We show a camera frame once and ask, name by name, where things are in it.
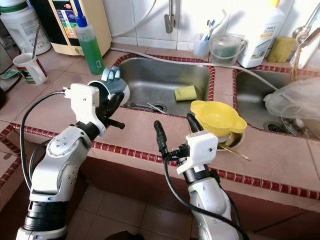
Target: tiled wall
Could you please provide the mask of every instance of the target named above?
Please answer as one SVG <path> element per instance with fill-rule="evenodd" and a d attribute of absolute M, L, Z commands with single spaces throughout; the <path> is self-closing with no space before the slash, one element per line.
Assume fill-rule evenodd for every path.
<path fill-rule="evenodd" d="M 103 0 L 111 34 L 123 32 L 137 23 L 153 0 Z M 157 0 L 145 21 L 123 36 L 113 37 L 114 43 L 147 47 L 187 50 L 194 34 L 207 31 L 207 20 L 220 19 L 221 9 L 227 20 L 216 29 L 217 34 L 241 33 L 246 28 L 242 17 L 252 11 L 257 0 L 173 0 L 176 26 L 166 33 L 164 15 L 169 12 L 168 0 Z M 285 18 L 276 36 L 291 37 L 296 27 L 306 23 L 319 0 L 281 0 L 279 8 Z"/>

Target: stainless steel sink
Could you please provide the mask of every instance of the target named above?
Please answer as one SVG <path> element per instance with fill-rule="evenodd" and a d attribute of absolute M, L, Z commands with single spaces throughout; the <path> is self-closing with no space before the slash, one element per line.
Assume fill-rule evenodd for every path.
<path fill-rule="evenodd" d="M 282 72 L 253 70 L 277 88 L 290 82 L 290 75 Z M 282 120 L 268 112 L 264 97 L 274 92 L 272 88 L 246 73 L 239 72 L 236 76 L 237 106 L 241 117 L 250 125 L 274 132 L 285 132 Z"/>
<path fill-rule="evenodd" d="M 129 102 L 147 102 L 168 114 L 186 116 L 191 100 L 176 102 L 175 89 L 195 86 L 197 100 L 208 100 L 210 71 L 205 66 L 160 62 L 146 58 L 130 58 L 119 65 L 121 77 L 130 88 Z"/>

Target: green dish soap bottle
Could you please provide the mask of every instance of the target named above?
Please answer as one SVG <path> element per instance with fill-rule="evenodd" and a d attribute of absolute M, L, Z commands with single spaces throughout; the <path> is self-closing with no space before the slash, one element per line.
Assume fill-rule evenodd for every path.
<path fill-rule="evenodd" d="M 86 17 L 82 13 L 79 0 L 74 0 L 74 3 L 78 12 L 77 17 L 75 18 L 77 23 L 77 26 L 75 26 L 75 32 L 78 36 L 84 57 L 92 74 L 102 74 L 105 69 L 105 65 L 101 56 L 94 28 L 92 25 L 87 23 Z"/>

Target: clear plastic cup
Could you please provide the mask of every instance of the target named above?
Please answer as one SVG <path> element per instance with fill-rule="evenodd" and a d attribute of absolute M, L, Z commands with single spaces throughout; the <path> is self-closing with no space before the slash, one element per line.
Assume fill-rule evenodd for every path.
<path fill-rule="evenodd" d="M 189 41 L 188 48 L 192 51 L 193 56 L 196 59 L 204 59 L 209 55 L 209 40 L 202 40 L 205 33 L 197 33 L 193 39 Z"/>
<path fill-rule="evenodd" d="M 221 66 L 235 65 L 247 41 L 241 35 L 225 34 L 210 38 L 211 62 Z"/>

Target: sink drain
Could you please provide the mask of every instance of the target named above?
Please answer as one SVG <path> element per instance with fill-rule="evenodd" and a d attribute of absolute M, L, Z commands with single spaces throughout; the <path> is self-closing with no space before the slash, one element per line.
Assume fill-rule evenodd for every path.
<path fill-rule="evenodd" d="M 282 124 L 277 121 L 267 121 L 263 124 L 263 128 L 265 130 L 269 130 L 277 133 L 283 133 Z"/>
<path fill-rule="evenodd" d="M 160 109 L 161 111 L 164 111 L 164 112 L 167 112 L 168 108 L 166 105 L 164 105 L 163 103 L 161 102 L 154 102 L 154 103 L 151 103 L 153 106 L 155 106 L 156 108 Z"/>

